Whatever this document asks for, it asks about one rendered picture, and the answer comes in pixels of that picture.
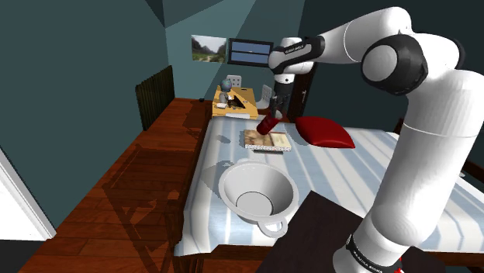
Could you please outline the dark radiator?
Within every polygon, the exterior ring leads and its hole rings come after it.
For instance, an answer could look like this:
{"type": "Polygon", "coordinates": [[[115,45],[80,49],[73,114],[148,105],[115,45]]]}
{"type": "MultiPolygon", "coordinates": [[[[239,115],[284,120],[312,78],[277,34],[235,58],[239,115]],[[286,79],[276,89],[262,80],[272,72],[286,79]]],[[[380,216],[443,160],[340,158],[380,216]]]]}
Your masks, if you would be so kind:
{"type": "Polygon", "coordinates": [[[135,93],[143,130],[148,130],[175,98],[172,66],[142,81],[135,93]]]}

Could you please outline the yellow wooden desk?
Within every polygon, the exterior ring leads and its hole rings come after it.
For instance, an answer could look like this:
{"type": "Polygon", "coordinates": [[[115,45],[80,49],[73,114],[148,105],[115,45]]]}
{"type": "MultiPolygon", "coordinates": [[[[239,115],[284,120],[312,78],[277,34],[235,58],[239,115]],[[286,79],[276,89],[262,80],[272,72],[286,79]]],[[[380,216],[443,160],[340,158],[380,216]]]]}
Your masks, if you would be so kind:
{"type": "Polygon", "coordinates": [[[232,85],[229,79],[223,79],[214,95],[213,116],[225,116],[229,113],[256,119],[258,108],[251,88],[238,87],[232,85]]]}

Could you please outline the landscape wall picture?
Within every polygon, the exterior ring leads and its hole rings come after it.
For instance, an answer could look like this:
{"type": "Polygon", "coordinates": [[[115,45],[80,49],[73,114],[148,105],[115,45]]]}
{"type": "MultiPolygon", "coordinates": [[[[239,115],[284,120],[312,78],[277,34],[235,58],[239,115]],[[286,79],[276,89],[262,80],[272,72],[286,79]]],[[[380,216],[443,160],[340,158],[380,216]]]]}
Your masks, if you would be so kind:
{"type": "Polygon", "coordinates": [[[191,35],[192,59],[200,62],[224,63],[227,38],[191,35]]]}

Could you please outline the white door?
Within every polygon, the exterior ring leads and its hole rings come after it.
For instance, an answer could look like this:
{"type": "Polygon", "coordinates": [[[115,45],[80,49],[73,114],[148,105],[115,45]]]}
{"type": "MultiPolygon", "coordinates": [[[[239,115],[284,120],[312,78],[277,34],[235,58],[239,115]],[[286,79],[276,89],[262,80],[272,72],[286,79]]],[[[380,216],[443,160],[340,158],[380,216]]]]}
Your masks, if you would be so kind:
{"type": "Polygon", "coordinates": [[[56,233],[0,147],[0,240],[46,241],[56,233]]]}

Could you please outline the bed with striped sheet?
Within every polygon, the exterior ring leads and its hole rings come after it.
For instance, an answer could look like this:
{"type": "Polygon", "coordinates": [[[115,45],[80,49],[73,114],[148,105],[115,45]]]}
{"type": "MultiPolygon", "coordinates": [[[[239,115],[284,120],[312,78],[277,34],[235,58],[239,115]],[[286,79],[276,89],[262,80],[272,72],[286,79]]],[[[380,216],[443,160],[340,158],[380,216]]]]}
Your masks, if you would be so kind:
{"type": "MultiPolygon", "coordinates": [[[[181,241],[175,255],[210,253],[217,246],[271,247],[275,239],[258,226],[243,221],[218,194],[221,174],[240,159],[261,161],[288,174],[299,197],[314,191],[363,217],[374,202],[398,140],[382,130],[349,128],[355,147],[333,149],[308,144],[293,123],[279,123],[292,146],[283,153],[254,152],[243,144],[244,131],[257,121],[230,117],[210,120],[184,209],[181,241]]],[[[436,252],[448,265],[484,267],[484,194],[463,178],[455,182],[451,197],[435,231],[420,249],[436,252]]]]}

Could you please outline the red pillow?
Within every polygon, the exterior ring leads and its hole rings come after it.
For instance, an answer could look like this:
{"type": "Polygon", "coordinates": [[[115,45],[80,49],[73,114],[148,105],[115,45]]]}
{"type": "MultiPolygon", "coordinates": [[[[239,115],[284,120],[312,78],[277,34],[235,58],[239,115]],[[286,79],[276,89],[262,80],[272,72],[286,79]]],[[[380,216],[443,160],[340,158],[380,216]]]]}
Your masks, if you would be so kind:
{"type": "Polygon", "coordinates": [[[296,118],[295,125],[299,135],[313,146],[355,148],[354,142],[346,129],[331,119],[302,116],[296,118]]]}

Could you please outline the red cylinder bottle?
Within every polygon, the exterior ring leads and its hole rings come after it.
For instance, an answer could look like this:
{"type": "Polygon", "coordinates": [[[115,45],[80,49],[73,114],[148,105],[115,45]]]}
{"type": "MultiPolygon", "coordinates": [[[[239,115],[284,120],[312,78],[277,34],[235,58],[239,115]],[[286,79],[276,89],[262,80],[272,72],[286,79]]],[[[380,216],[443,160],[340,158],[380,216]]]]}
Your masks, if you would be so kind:
{"type": "Polygon", "coordinates": [[[280,119],[275,118],[271,113],[268,113],[258,124],[256,130],[261,135],[267,135],[279,122],[280,119]]]}

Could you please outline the dark robot stand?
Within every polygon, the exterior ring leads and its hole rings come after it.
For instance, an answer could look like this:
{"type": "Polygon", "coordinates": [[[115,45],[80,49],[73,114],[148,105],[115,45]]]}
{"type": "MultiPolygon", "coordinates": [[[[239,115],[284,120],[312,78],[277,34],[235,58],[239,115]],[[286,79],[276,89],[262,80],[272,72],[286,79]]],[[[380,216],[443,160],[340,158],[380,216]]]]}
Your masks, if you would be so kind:
{"type": "Polygon", "coordinates": [[[334,252],[362,218],[310,192],[255,273],[336,273],[334,252]]]}

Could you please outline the dark framed window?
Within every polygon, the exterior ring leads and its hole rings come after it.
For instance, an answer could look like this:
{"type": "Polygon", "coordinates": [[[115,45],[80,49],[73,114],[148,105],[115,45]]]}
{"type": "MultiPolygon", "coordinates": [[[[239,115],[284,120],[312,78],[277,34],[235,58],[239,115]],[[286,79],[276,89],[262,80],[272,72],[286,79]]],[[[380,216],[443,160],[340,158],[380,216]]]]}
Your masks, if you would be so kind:
{"type": "Polygon", "coordinates": [[[273,48],[273,42],[228,39],[228,64],[268,67],[268,57],[273,48]]]}

